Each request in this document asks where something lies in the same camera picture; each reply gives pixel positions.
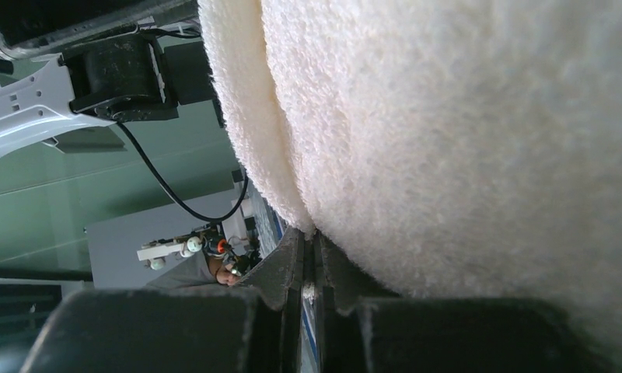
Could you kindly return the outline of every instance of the black cable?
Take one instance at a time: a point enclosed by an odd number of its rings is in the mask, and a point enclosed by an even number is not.
[[[152,33],[153,35],[156,35],[157,37],[177,37],[179,39],[196,39],[198,37],[201,37],[200,33],[185,34],[185,33],[176,33],[173,31],[167,31],[167,30],[162,30],[162,29],[142,30],[142,32]]]
[[[240,208],[241,203],[245,199],[245,195],[247,194],[247,184],[249,183],[249,179],[247,179],[247,174],[246,173],[244,175],[243,191],[240,193],[240,197],[238,198],[238,201],[236,202],[236,205],[233,206],[231,211],[229,211],[228,214],[226,214],[226,215],[224,215],[224,216],[222,216],[220,218],[210,218],[208,216],[204,216],[204,215],[199,214],[198,212],[192,210],[189,206],[187,206],[185,204],[185,202],[183,202],[183,200],[181,200],[176,195],[176,193],[173,192],[173,190],[171,189],[169,184],[167,184],[166,181],[162,178],[162,176],[160,176],[160,173],[158,173],[158,170],[155,168],[153,163],[151,163],[151,160],[149,159],[149,157],[146,155],[146,153],[144,153],[144,149],[142,149],[142,146],[139,144],[139,142],[137,142],[137,139],[135,138],[135,136],[132,135],[132,133],[128,130],[128,128],[125,127],[125,125],[123,123],[121,123],[121,122],[117,122],[117,126],[128,137],[128,140],[130,140],[130,142],[133,144],[133,146],[137,150],[137,153],[139,153],[139,156],[142,157],[142,159],[144,160],[144,163],[146,163],[146,166],[151,170],[151,173],[158,180],[158,183],[160,183],[160,186],[165,190],[165,193],[167,193],[169,198],[171,198],[171,200],[173,200],[177,205],[181,206],[185,211],[190,213],[192,216],[194,216],[195,218],[197,218],[199,220],[207,221],[209,223],[221,223],[222,221],[230,218],[231,215],[236,213],[236,211],[238,211],[238,209]]]

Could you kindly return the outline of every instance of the person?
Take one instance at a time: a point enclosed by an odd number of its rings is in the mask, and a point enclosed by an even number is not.
[[[144,289],[172,290],[209,284],[232,286],[240,277],[230,270],[230,265],[225,267],[221,259],[197,253],[146,284]]]

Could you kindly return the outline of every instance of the wire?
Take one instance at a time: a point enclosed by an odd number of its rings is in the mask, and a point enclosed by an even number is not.
[[[177,37],[179,39],[197,39],[198,37],[201,37],[200,33],[185,34],[185,33],[176,33],[173,31],[167,31],[163,29],[149,29],[149,30],[142,30],[142,32],[152,33],[153,35],[156,35],[157,37]]]
[[[137,150],[137,153],[139,153],[139,156],[142,157],[142,159],[144,160],[144,163],[146,163],[146,166],[151,170],[151,173],[158,180],[158,183],[160,183],[160,186],[165,190],[165,193],[167,193],[169,198],[171,198],[171,200],[173,200],[177,205],[181,206],[190,215],[194,216],[195,218],[197,218],[199,220],[207,221],[209,223],[221,223],[224,220],[230,218],[231,215],[236,213],[236,211],[238,211],[238,209],[240,208],[241,203],[245,199],[245,195],[247,194],[247,184],[249,183],[249,179],[247,179],[247,174],[246,173],[244,175],[243,190],[242,190],[242,192],[240,192],[240,197],[238,197],[238,201],[236,202],[236,205],[233,206],[231,211],[229,211],[228,214],[226,214],[224,216],[221,216],[220,218],[210,218],[208,216],[204,216],[204,215],[199,214],[198,212],[192,210],[189,206],[187,206],[185,204],[185,202],[183,202],[183,200],[181,200],[176,195],[176,193],[174,193],[174,191],[171,189],[169,184],[167,184],[166,181],[160,175],[160,173],[158,173],[158,170],[155,168],[153,163],[151,163],[151,160],[149,159],[149,157],[146,155],[146,153],[144,153],[144,149],[142,149],[142,146],[139,144],[139,142],[137,142],[137,139],[135,138],[135,136],[132,135],[132,133],[128,130],[128,128],[125,127],[125,125],[123,123],[121,123],[121,122],[117,122],[117,126],[128,137],[128,140],[130,140],[130,142],[133,144],[133,146],[135,147],[135,150]]]

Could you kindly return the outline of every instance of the folded towel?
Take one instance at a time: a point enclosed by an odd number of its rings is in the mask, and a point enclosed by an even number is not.
[[[538,297],[622,367],[622,0],[199,0],[236,155],[415,297]]]

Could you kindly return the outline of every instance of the gray shirt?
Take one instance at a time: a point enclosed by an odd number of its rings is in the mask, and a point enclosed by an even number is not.
[[[144,289],[171,290],[206,284],[217,284],[217,280],[208,269],[205,255],[197,253],[146,284]]]

